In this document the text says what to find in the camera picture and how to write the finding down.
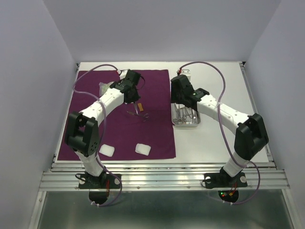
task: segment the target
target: white sponge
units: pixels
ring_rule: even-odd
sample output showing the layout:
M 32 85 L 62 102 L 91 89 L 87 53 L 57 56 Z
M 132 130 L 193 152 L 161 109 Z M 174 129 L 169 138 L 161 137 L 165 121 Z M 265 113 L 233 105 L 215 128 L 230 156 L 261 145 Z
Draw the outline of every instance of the white sponge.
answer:
M 100 154 L 104 154 L 106 156 L 111 157 L 113 155 L 113 153 L 114 153 L 114 147 L 112 147 L 112 146 L 104 144 L 100 148 Z
M 151 147 L 148 145 L 144 145 L 144 144 L 137 144 L 135 147 L 135 152 L 138 154 L 143 154 L 148 156 L 149 152 L 151 150 Z

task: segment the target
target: gray wall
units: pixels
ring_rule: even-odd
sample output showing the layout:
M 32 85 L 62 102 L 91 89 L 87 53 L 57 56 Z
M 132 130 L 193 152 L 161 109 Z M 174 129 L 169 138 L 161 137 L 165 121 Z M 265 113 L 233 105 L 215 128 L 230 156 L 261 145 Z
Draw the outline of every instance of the gray wall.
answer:
M 27 228 L 75 63 L 41 0 L 0 3 L 0 228 Z
M 305 1 L 282 0 L 248 62 L 276 164 L 284 168 L 305 225 Z
M 245 61 L 280 0 L 44 0 L 76 61 Z

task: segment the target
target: gray floor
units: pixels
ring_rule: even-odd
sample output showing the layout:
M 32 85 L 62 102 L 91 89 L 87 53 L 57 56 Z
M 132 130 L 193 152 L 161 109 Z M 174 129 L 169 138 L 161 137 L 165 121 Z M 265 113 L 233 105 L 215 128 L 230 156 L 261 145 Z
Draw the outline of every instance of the gray floor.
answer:
M 281 190 L 260 190 L 229 206 L 208 192 L 123 193 L 117 204 L 91 206 L 87 192 L 49 192 L 40 229 L 290 229 Z M 240 200 L 252 191 L 241 191 Z M 209 194 L 216 197 L 217 192 Z

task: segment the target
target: maroon fabric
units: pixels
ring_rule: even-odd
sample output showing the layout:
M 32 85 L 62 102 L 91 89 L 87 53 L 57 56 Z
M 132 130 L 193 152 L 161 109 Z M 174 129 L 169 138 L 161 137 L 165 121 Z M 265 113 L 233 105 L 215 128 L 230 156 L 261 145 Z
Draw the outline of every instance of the maroon fabric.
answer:
M 144 111 L 149 118 L 146 122 L 138 116 L 128 114 L 134 112 L 133 104 L 122 104 L 107 116 L 107 128 L 103 144 L 115 147 L 112 157 L 100 154 L 101 160 L 143 160 L 169 159 L 176 157 L 171 121 L 170 80 L 167 70 L 136 70 L 145 78 L 145 86 L 139 90 Z M 99 83 L 119 80 L 116 71 L 93 71 L 81 79 L 76 85 L 79 91 L 99 95 Z M 90 106 L 94 99 L 83 94 L 73 94 L 69 107 L 72 111 L 81 111 Z M 148 156 L 135 153 L 137 143 L 152 147 Z M 58 160 L 79 160 L 78 156 L 62 140 Z

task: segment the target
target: white table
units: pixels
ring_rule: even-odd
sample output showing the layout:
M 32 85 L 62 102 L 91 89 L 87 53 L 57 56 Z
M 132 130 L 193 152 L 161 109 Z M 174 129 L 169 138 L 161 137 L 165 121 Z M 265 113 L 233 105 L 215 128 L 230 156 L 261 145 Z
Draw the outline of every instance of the white table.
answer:
M 79 71 L 87 71 L 102 64 L 103 62 L 82 62 Z M 178 68 L 187 62 L 108 62 L 119 69 L 133 70 L 163 70 L 168 69 L 169 77 L 177 75 Z M 211 62 L 223 73 L 226 80 L 226 91 L 222 102 L 240 112 L 252 115 L 250 96 L 248 94 L 244 77 L 239 62 Z M 220 75 L 215 69 L 205 64 L 194 64 L 187 66 L 191 71 L 191 83 L 194 89 L 199 87 L 207 90 L 215 98 L 220 95 L 223 83 Z M 102 67 L 96 71 L 112 70 L 111 67 Z M 225 128 L 225 133 L 234 151 L 234 135 Z M 219 124 L 213 119 L 201 115 L 201 123 L 195 129 L 177 129 L 174 127 L 174 138 L 176 146 L 176 158 L 163 160 L 134 160 L 134 161 L 109 161 L 107 163 L 225 163 L 229 154 L 222 138 Z M 254 158 L 254 162 L 268 162 L 266 150 L 261 150 Z

